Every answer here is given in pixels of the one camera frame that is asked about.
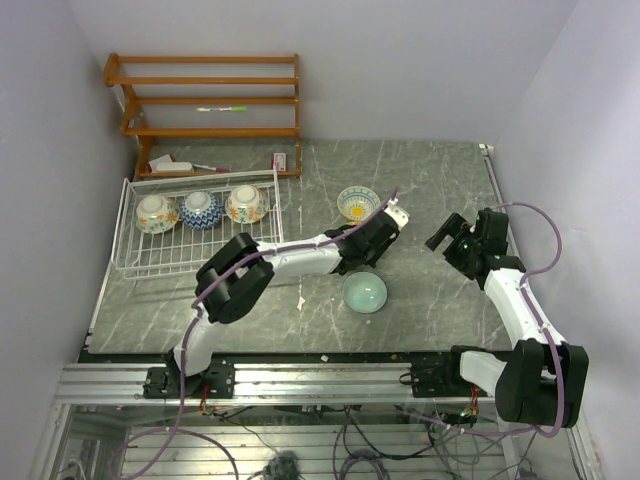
cable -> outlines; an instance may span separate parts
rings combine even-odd
[[[431,449],[433,449],[432,445],[429,445],[425,448],[422,448],[420,450],[418,450],[417,452],[411,453],[411,454],[406,454],[406,455],[400,455],[400,454],[388,454],[388,453],[384,453],[381,452],[380,450],[378,450],[375,445],[373,445],[369,439],[367,438],[367,436],[364,434],[364,432],[360,429],[360,427],[358,426],[358,424],[353,420],[353,418],[348,417],[349,422],[345,425],[344,428],[344,434],[342,435],[342,439],[344,441],[344,448],[347,451],[347,453],[351,456],[353,456],[354,454],[351,453],[349,451],[349,448],[347,447],[347,443],[346,443],[346,435],[347,435],[347,428],[349,426],[349,423],[351,423],[354,427],[356,427],[356,430],[358,430],[358,433],[360,434],[360,436],[362,437],[362,439],[365,441],[365,443],[369,446],[369,448],[371,448],[371,450],[373,450],[374,452],[376,452],[378,455],[380,455],[382,458],[388,458],[389,460],[398,460],[398,461],[402,461],[402,460],[409,460],[411,458],[420,458],[420,454],[427,452]]]
[[[260,442],[262,442],[262,444],[267,447],[269,450],[271,450],[273,453],[275,453],[276,455],[278,454],[278,450],[275,449],[275,447],[272,447],[271,445],[269,445],[267,442],[265,442],[262,437],[258,434],[258,432],[255,432],[253,430],[251,430],[249,427],[247,427],[246,425],[243,425],[242,423],[238,423],[238,422],[232,422],[231,420],[229,420],[226,417],[223,417],[222,415],[217,415],[214,414],[216,417],[220,418],[220,420],[226,420],[227,422],[233,424],[233,425],[237,425],[239,427],[244,428],[247,432],[254,434],[256,437],[258,437],[258,440],[260,440]]]
[[[531,205],[530,203],[525,203],[525,202],[509,202],[509,203],[503,203],[502,205],[498,205],[495,208],[503,208],[503,207],[511,207],[511,206],[526,207],[539,213],[544,217],[547,223],[551,226],[551,228],[553,229],[553,233],[556,236],[556,242],[557,242],[556,254],[553,257],[553,260],[551,261],[551,263],[546,267],[526,272],[520,279],[520,294],[522,295],[522,298],[527,304],[527,307],[529,307],[531,314],[536,319],[536,322],[538,323],[538,327],[540,327],[540,331],[543,333],[544,337],[547,340],[547,343],[549,344],[549,350],[551,351],[551,357],[553,359],[553,366],[556,370],[556,384],[558,386],[558,410],[556,412],[556,420],[553,424],[552,429],[549,432],[545,432],[544,430],[542,430],[540,427],[536,425],[534,425],[533,428],[535,429],[536,432],[538,432],[543,437],[553,438],[562,429],[562,422],[564,420],[565,392],[564,392],[564,377],[562,374],[562,364],[560,363],[560,355],[558,353],[558,347],[553,341],[553,337],[551,336],[551,333],[549,332],[548,328],[545,326],[544,320],[542,320],[542,316],[540,315],[540,312],[538,312],[538,309],[533,304],[533,301],[531,300],[531,297],[529,296],[529,292],[527,291],[526,287],[529,286],[529,277],[533,275],[539,275],[541,273],[546,273],[556,266],[556,264],[560,260],[560,255],[562,255],[562,235],[560,234],[560,229],[558,228],[556,223],[553,221],[553,219],[549,215],[547,215],[547,213],[544,212],[541,208],[538,208],[535,205]]]
[[[69,463],[75,463],[76,465],[78,465],[78,468],[80,469],[80,475],[82,476],[82,480],[87,480],[87,476],[84,473],[84,467],[82,466],[82,462],[79,459],[70,458]]]
[[[318,244],[305,243],[305,244],[284,246],[284,247],[279,248],[277,250],[277,252],[288,252],[288,251],[292,251],[292,250],[316,249],[316,248],[325,247],[327,245],[331,245],[331,244],[334,244],[334,243],[337,243],[337,242],[340,242],[340,241],[344,240],[345,238],[353,235],[354,233],[358,232],[360,229],[364,228],[364,226],[367,225],[378,213],[380,213],[382,210],[384,210],[387,207],[387,205],[389,204],[389,202],[396,197],[397,191],[398,191],[397,188],[394,189],[394,191],[391,193],[391,195],[389,195],[389,197],[384,202],[382,202],[380,205],[378,205],[378,207],[371,213],[371,215],[369,215],[362,223],[360,223],[359,225],[354,226],[353,228],[350,228],[350,229],[344,231],[342,234],[340,234],[340,235],[338,235],[338,236],[336,236],[334,238],[330,238],[328,240],[320,242]],[[251,255],[247,255],[246,257],[244,257],[241,260],[239,260],[238,262],[236,262],[233,266],[231,266],[231,268],[229,268],[227,271],[225,271],[218,278],[216,278],[216,280],[211,285],[209,285],[207,288],[205,288],[200,293],[200,295],[198,295],[198,297],[195,299],[195,301],[192,303],[191,307],[196,311],[196,316],[193,318],[193,320],[191,320],[191,323],[189,323],[189,326],[187,327],[187,330],[185,331],[184,337],[182,337],[182,342],[180,344],[180,347],[181,347],[181,351],[180,351],[180,406],[178,408],[178,416],[176,417],[175,424],[171,428],[171,430],[169,430],[169,435],[167,436],[167,439],[162,444],[162,446],[158,449],[158,452],[153,456],[153,458],[144,467],[142,467],[136,473],[134,473],[132,475],[129,475],[128,477],[121,477],[116,473],[116,461],[118,460],[120,455],[122,455],[124,450],[126,450],[134,440],[137,440],[140,437],[144,437],[144,436],[151,435],[151,434],[154,434],[154,433],[160,433],[160,431],[165,431],[165,429],[160,427],[159,429],[158,428],[152,428],[152,429],[149,429],[149,430],[145,430],[145,431],[143,431],[143,432],[141,432],[141,433],[139,433],[137,435],[134,435],[133,437],[131,437],[127,441],[125,441],[122,445],[120,445],[120,447],[118,447],[118,449],[114,452],[113,456],[111,457],[111,461],[109,462],[109,473],[111,474],[111,476],[114,479],[116,479],[116,480],[134,480],[134,479],[136,479],[138,477],[141,477],[142,475],[144,475],[144,473],[146,471],[148,471],[153,465],[155,465],[155,463],[158,461],[158,459],[162,456],[162,454],[165,452],[165,450],[169,447],[169,444],[173,440],[173,437],[175,437],[177,433],[183,433],[183,434],[186,434],[186,435],[193,435],[193,436],[202,438],[203,440],[211,442],[211,443],[217,445],[219,448],[221,448],[225,452],[227,457],[229,458],[229,461],[231,462],[231,464],[233,465],[233,470],[234,470],[234,473],[235,473],[236,480],[240,480],[240,476],[238,474],[238,468],[237,468],[237,466],[235,464],[235,460],[231,456],[229,451],[226,448],[224,448],[224,446],[222,446],[220,443],[216,442],[215,440],[213,440],[213,439],[211,439],[209,437],[206,437],[205,435],[201,435],[201,434],[199,434],[197,432],[192,432],[192,431],[189,431],[189,430],[184,430],[184,429],[179,428],[180,422],[182,421],[182,416],[184,414],[184,407],[185,407],[185,400],[186,400],[186,390],[185,390],[185,384],[186,384],[186,374],[185,374],[185,372],[186,372],[186,368],[187,368],[187,355],[186,355],[186,353],[187,353],[187,347],[188,347],[188,344],[189,344],[189,338],[191,336],[191,332],[195,328],[196,324],[202,319],[202,316],[204,314],[200,304],[207,297],[207,295],[209,295],[213,290],[218,288],[218,286],[223,281],[225,281],[227,278],[229,278],[231,275],[233,275],[235,273],[235,271],[238,270],[239,268],[244,267],[246,264],[248,264],[249,262],[251,262],[251,261],[253,261],[253,260],[255,260],[255,259],[259,258],[259,257],[267,256],[267,255],[275,255],[277,252],[276,252],[275,249],[271,249],[271,250],[264,250],[264,251],[252,253]]]
[[[345,423],[342,425],[340,430],[338,431],[338,435],[336,435],[336,440],[333,442],[333,454],[331,457],[331,465],[333,467],[333,476],[335,480],[345,480],[349,470],[357,463],[367,462],[371,465],[378,477],[378,480],[390,480],[389,472],[384,467],[384,464],[379,458],[376,458],[375,454],[366,449],[356,450],[352,455],[347,457],[342,463],[342,467],[340,468],[340,472],[336,470],[336,457],[338,450],[338,442],[340,441],[340,435],[344,435],[344,432],[349,424],[350,419],[348,418]]]
[[[207,296],[211,292],[213,292],[216,288],[218,288],[218,285],[220,285],[227,278],[229,278],[231,275],[233,275],[236,270],[238,270],[239,268],[244,267],[246,264],[252,262],[253,260],[255,260],[257,258],[264,257],[264,256],[269,256],[269,255],[275,255],[276,253],[291,252],[293,250],[315,250],[315,249],[318,249],[318,248],[326,247],[327,245],[333,245],[334,243],[341,242],[345,238],[350,237],[354,233],[358,232],[360,229],[364,228],[364,226],[367,225],[378,213],[382,212],[387,207],[389,202],[391,200],[393,200],[394,198],[396,198],[396,193],[397,192],[398,192],[398,189],[395,188],[393,190],[393,192],[391,193],[391,195],[389,195],[389,197],[384,202],[382,202],[380,205],[378,205],[378,207],[371,213],[371,215],[369,215],[362,223],[360,223],[358,225],[355,225],[353,228],[345,230],[343,233],[341,233],[337,237],[329,238],[329,239],[324,240],[324,241],[319,242],[319,243],[300,243],[300,244],[295,244],[295,245],[285,245],[285,246],[282,246],[282,247],[278,247],[277,249],[263,250],[263,251],[260,251],[260,252],[255,252],[255,253],[252,253],[250,255],[247,255],[246,257],[242,258],[241,260],[236,262],[234,265],[232,265],[222,275],[220,275],[215,280],[215,282],[213,282],[211,285],[209,285],[207,288],[205,288],[200,293],[200,295],[198,295],[196,300],[193,302],[193,304],[191,305],[191,308],[198,309],[200,304],[204,301],[204,299],[207,298]]]
[[[578,462],[576,461],[576,456],[573,453],[573,447],[571,446],[571,438],[569,437],[569,431],[567,431],[567,440],[569,441],[569,453],[571,454],[571,463],[573,463],[573,469],[576,471],[576,476],[578,480],[584,480],[582,478],[582,474],[580,473],[580,469],[578,468]]]
[[[237,417],[238,415],[246,412],[247,410],[251,410],[252,408],[254,408],[254,407],[252,407],[252,406],[245,407],[242,410],[240,410],[239,412],[236,412],[236,413],[234,413],[232,415],[227,415],[226,413],[220,413],[219,415],[221,417],[224,417],[225,420],[229,420],[230,418]]]
[[[494,478],[496,478],[498,475],[503,474],[504,472],[506,472],[507,470],[510,470],[514,467],[516,467],[516,475],[514,478],[514,480],[516,478],[518,478],[518,469],[520,468],[520,465],[522,465],[522,462],[524,462],[524,459],[527,457],[527,454],[529,453],[529,450],[531,449],[531,445],[533,445],[533,441],[536,439],[536,435],[538,434],[538,432],[533,432],[533,435],[531,435],[531,439],[529,440],[529,443],[527,444],[527,448],[524,451],[524,454],[522,455],[522,457],[520,458],[520,461],[516,464],[513,465],[509,465],[508,467],[503,468],[502,470],[500,470],[498,473],[491,475],[489,478],[487,478],[486,480],[492,480]]]
[[[76,466],[76,464],[75,464],[75,463],[73,463],[73,464],[71,464],[71,465],[67,465],[67,466],[66,466],[66,467],[64,467],[62,470],[58,470],[58,471],[56,472],[56,476],[57,476],[57,475],[60,475],[61,473],[66,472],[67,470],[71,470],[71,469],[72,469],[73,467],[75,467],[75,466]]]

ceramic bowl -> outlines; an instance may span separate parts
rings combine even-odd
[[[387,286],[373,273],[357,272],[342,284],[342,298],[358,313],[377,312],[387,302]]]
[[[227,215],[236,223],[253,223],[269,211],[269,201],[264,192],[252,185],[233,189],[225,204]]]
[[[349,220],[362,222],[380,205],[376,192],[367,187],[347,187],[338,195],[338,210]]]
[[[182,221],[194,230],[206,230],[222,220],[222,205],[209,192],[193,192],[180,205]]]
[[[144,197],[136,207],[136,226],[144,233],[163,233],[171,230],[180,212],[176,202],[163,195]]]

small box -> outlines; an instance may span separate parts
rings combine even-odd
[[[271,168],[275,168],[278,172],[284,172],[287,170],[287,154],[286,153],[274,153],[271,156]]]
[[[168,155],[168,154],[158,158],[154,158],[153,160],[149,161],[149,164],[147,165],[147,171],[151,173],[157,173],[159,164],[170,163],[175,161],[176,159],[173,158],[173,155]]]

marble surface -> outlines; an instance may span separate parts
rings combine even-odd
[[[154,155],[257,170],[282,147],[271,143],[156,147]],[[307,141],[303,175],[279,182],[285,240],[313,237],[344,223],[340,191],[365,185],[383,198],[398,187],[407,227],[374,270],[389,299],[362,315],[343,302],[338,275],[305,276],[270,287],[254,310],[220,325],[226,352],[364,352],[442,350],[454,344],[510,348],[497,311],[475,282],[424,247],[451,212],[472,219],[495,195],[478,146],[406,141]],[[93,326],[92,353],[165,352],[192,317],[193,275],[134,284],[111,268]]]

yellow patterned bowl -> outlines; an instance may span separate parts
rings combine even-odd
[[[136,217],[136,226],[142,232],[164,233],[178,223],[180,211],[172,199],[163,195],[149,195],[136,207]]]
[[[224,209],[236,223],[253,223],[267,214],[269,201],[265,193],[253,185],[241,185],[229,194]]]
[[[367,187],[347,187],[338,195],[338,210],[349,220],[362,222],[380,205],[376,192]]]

